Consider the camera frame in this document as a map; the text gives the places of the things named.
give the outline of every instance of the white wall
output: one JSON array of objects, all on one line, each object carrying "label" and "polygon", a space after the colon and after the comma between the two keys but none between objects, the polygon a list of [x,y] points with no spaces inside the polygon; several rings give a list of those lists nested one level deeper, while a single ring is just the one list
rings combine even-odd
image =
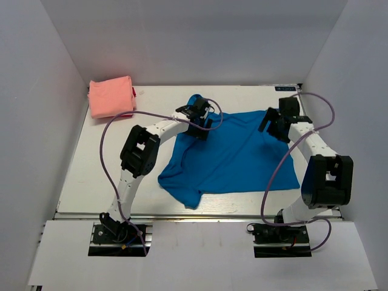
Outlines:
[{"label": "white wall", "polygon": [[346,0],[42,0],[85,82],[303,82]]},{"label": "white wall", "polygon": [[[387,1],[349,1],[304,85],[336,109],[322,134],[354,160],[352,199],[342,210],[356,223],[379,290],[388,290],[387,28]],[[303,100],[316,124],[329,120],[325,105]]]},{"label": "white wall", "polygon": [[24,290],[53,217],[86,86],[39,0],[0,8],[0,286]]}]

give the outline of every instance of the purple cable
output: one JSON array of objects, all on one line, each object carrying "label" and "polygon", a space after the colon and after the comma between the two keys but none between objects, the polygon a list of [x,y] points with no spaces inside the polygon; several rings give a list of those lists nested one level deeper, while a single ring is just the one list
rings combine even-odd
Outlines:
[{"label": "purple cable", "polygon": [[144,250],[144,254],[147,256],[147,249],[146,249],[146,245],[145,245],[145,242],[144,242],[144,239],[142,237],[142,232],[138,229],[138,227],[129,221],[129,219],[127,219],[124,215],[124,213],[122,212],[122,208],[121,208],[121,203],[120,203],[120,195],[119,195],[119,192],[117,190],[117,187],[116,187],[116,184],[113,182],[112,180],[112,177],[110,176],[108,170],[107,170],[107,167],[105,165],[105,162],[104,162],[104,156],[102,154],[102,149],[104,147],[104,140],[105,140],[105,135],[107,133],[107,130],[109,128],[109,126],[112,124],[112,122],[114,120],[116,120],[117,118],[119,118],[120,116],[122,115],[126,115],[126,114],[134,114],[134,113],[139,113],[139,114],[144,114],[144,115],[149,115],[149,116],[154,116],[154,117],[159,117],[159,118],[164,118],[164,119],[168,119],[168,120],[177,120],[177,121],[181,121],[181,122],[184,122],[184,123],[187,123],[187,124],[190,124],[198,129],[201,129],[201,130],[205,130],[205,131],[211,131],[211,130],[216,130],[218,127],[221,126],[223,120],[224,120],[224,113],[222,112],[222,109],[221,107],[218,105],[218,103],[212,99],[206,99],[210,102],[213,102],[218,110],[219,110],[219,114],[221,115],[221,120],[219,122],[219,124],[216,126],[216,127],[211,127],[209,129],[205,129],[204,127],[201,127],[195,123],[192,123],[188,120],[185,120],[185,119],[181,119],[181,118],[173,118],[171,116],[166,116],[166,115],[159,115],[159,114],[155,114],[155,113],[150,113],[150,112],[145,112],[145,111],[137,111],[137,110],[134,110],[134,111],[125,111],[125,112],[121,112],[117,115],[115,115],[108,123],[107,125],[105,125],[105,128],[104,130],[102,131],[102,135],[101,135],[101,140],[100,140],[100,143],[99,143],[99,160],[101,162],[101,166],[102,166],[102,169],[104,170],[104,173],[105,175],[108,177],[108,180],[109,182],[111,183],[114,191],[115,191],[115,194],[116,194],[116,199],[117,199],[117,205],[118,205],[118,209],[119,209],[119,213],[121,215],[121,217],[123,218],[123,220],[128,223],[129,225],[133,226],[133,228],[137,231],[138,233],[138,236],[140,237],[140,240],[141,240],[141,244],[143,246],[143,250]]},{"label": "purple cable", "polygon": [[275,179],[275,176],[278,174],[279,172],[279,169],[281,168],[281,166],[284,164],[284,161],[287,159],[287,157],[291,154],[291,152],[295,149],[295,147],[298,146],[299,143],[301,143],[302,140],[304,140],[305,138],[307,138],[308,136],[310,136],[311,134],[313,134],[314,132],[317,132],[321,129],[325,129],[326,127],[329,127],[330,125],[333,124],[334,122],[334,119],[335,119],[335,111],[334,111],[334,107],[333,105],[331,105],[331,103],[326,99],[326,98],[323,98],[322,96],[318,95],[318,94],[315,94],[315,93],[297,93],[297,94],[294,94],[290,97],[295,97],[295,96],[298,96],[299,94],[301,95],[312,95],[312,96],[315,96],[317,98],[319,98],[320,100],[323,100],[331,109],[332,111],[332,120],[328,123],[328,124],[325,124],[325,125],[322,125],[322,126],[319,126],[317,128],[314,128],[312,131],[309,131],[307,133],[305,133],[303,136],[301,136],[291,147],[290,149],[286,152],[286,154],[282,157],[281,161],[279,162],[278,166],[276,167],[275,171],[273,171],[273,174],[271,176],[271,178],[269,179],[269,182],[268,182],[268,185],[267,185],[267,188],[266,188],[266,191],[264,192],[264,196],[263,196],[263,201],[261,202],[261,210],[260,210],[260,217],[261,219],[264,221],[265,224],[268,224],[269,226],[295,226],[295,225],[298,225],[298,224],[308,224],[308,223],[312,223],[314,221],[317,221],[317,220],[325,220],[328,225],[329,225],[329,231],[327,233],[327,236],[325,237],[325,239],[323,240],[323,242],[321,242],[321,244],[319,244],[318,246],[310,249],[309,251],[313,251],[313,250],[316,250],[318,248],[320,248],[321,246],[323,246],[327,240],[329,239],[329,236],[332,232],[332,225],[330,223],[330,221],[327,219],[327,218],[313,218],[312,220],[310,221],[298,221],[298,222],[288,222],[288,223],[275,223],[275,222],[270,222],[268,220],[266,220],[265,216],[264,216],[264,207],[265,207],[265,204],[266,204],[266,200],[267,200],[267,196],[268,196],[268,192],[271,188],[271,185],[272,185],[272,182],[273,180]]}]

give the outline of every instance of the purple hose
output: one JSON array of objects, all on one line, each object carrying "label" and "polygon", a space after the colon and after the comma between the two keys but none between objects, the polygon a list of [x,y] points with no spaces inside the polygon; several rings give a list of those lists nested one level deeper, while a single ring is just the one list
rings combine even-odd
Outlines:
[{"label": "purple hose", "polygon": [[121,217],[123,218],[123,220],[128,223],[129,225],[133,226],[133,228],[135,228],[135,230],[137,231],[138,233],[138,236],[140,237],[140,240],[141,240],[141,244],[143,246],[143,250],[144,250],[144,254],[147,256],[147,249],[146,249],[146,245],[145,245],[145,242],[143,240],[143,237],[142,237],[142,232],[138,229],[138,227],[129,221],[129,219],[127,219],[124,215],[124,213],[122,212],[122,208],[121,208],[121,203],[120,203],[120,195],[119,195],[119,192],[117,190],[117,187],[116,187],[116,184],[113,182],[112,180],[112,177],[110,176],[108,170],[107,170],[107,167],[105,165],[105,162],[104,162],[104,156],[103,156],[103,147],[104,147],[104,140],[105,140],[105,135],[107,133],[107,130],[109,128],[109,126],[112,124],[112,122],[114,120],[116,120],[117,118],[119,118],[120,116],[122,115],[126,115],[126,114],[133,114],[133,113],[139,113],[139,114],[144,114],[144,115],[150,115],[150,116],[154,116],[154,117],[159,117],[159,118],[164,118],[164,119],[168,119],[168,120],[177,120],[177,121],[181,121],[181,122],[184,122],[184,123],[188,123],[198,129],[201,129],[201,130],[205,130],[205,131],[211,131],[211,130],[216,130],[218,127],[221,126],[223,120],[224,120],[224,113],[222,112],[221,110],[221,107],[218,105],[218,103],[212,99],[206,99],[210,102],[213,102],[218,110],[219,110],[219,114],[221,115],[221,120],[219,122],[219,124],[216,126],[216,127],[212,127],[212,128],[209,128],[209,129],[205,129],[204,127],[200,127],[199,125],[195,124],[195,123],[192,123],[188,120],[185,120],[185,119],[181,119],[181,118],[172,118],[171,116],[165,116],[165,115],[159,115],[159,114],[155,114],[155,113],[150,113],[150,112],[144,112],[144,111],[137,111],[137,110],[134,110],[134,111],[126,111],[126,112],[121,112],[117,115],[115,115],[108,123],[107,125],[105,125],[105,128],[104,130],[102,131],[102,135],[101,135],[101,140],[100,140],[100,143],[99,143],[99,160],[101,162],[101,166],[102,166],[102,169],[104,170],[104,173],[105,175],[108,177],[108,180],[109,182],[111,183],[114,191],[115,191],[115,194],[116,194],[116,199],[117,199],[117,205],[118,205],[118,209],[119,209],[119,212],[120,212],[120,215]]},{"label": "purple hose", "polygon": [[271,178],[269,179],[269,182],[268,182],[268,185],[267,185],[267,188],[266,188],[266,191],[264,192],[264,196],[263,196],[263,201],[261,202],[261,209],[260,209],[260,217],[261,219],[264,221],[265,224],[268,224],[269,226],[296,226],[296,225],[299,225],[299,224],[308,224],[308,223],[312,223],[314,221],[317,221],[317,220],[324,220],[328,223],[329,225],[329,231],[327,233],[327,236],[325,237],[325,239],[323,240],[323,242],[321,242],[318,246],[312,248],[311,250],[309,250],[309,252],[313,251],[313,250],[316,250],[318,248],[320,248],[321,246],[323,246],[327,240],[329,239],[330,237],[330,234],[332,232],[332,225],[330,223],[330,221],[327,219],[327,218],[313,218],[312,220],[310,221],[298,221],[298,222],[289,222],[289,223],[275,223],[275,222],[270,222],[268,220],[266,220],[265,216],[264,216],[264,208],[265,208],[265,205],[266,205],[266,200],[267,200],[267,196],[268,196],[268,192],[271,188],[271,185],[272,185],[272,182],[273,180],[275,179],[275,176],[278,174],[279,172],[279,169],[281,168],[281,166],[284,164],[284,161],[287,159],[287,157],[291,154],[291,152],[298,146],[299,143],[301,143],[302,140],[304,140],[305,138],[307,138],[308,136],[310,136],[312,133],[314,132],[317,132],[321,129],[325,129],[326,127],[329,127],[330,125],[333,124],[334,122],[334,119],[335,119],[335,111],[334,111],[334,107],[333,105],[331,105],[331,103],[326,99],[326,98],[323,98],[322,96],[318,95],[318,94],[315,94],[315,93],[297,93],[297,94],[294,94],[290,97],[295,97],[295,96],[298,96],[299,94],[301,95],[312,95],[312,96],[315,96],[317,98],[319,98],[320,100],[323,100],[331,109],[332,111],[332,120],[328,123],[328,124],[325,124],[325,125],[322,125],[322,126],[319,126],[317,128],[314,128],[312,131],[309,131],[307,133],[305,133],[303,136],[301,136],[291,147],[290,149],[286,152],[286,154],[282,157],[281,161],[279,162],[278,166],[276,167],[275,171],[273,171],[273,174],[271,176]]}]

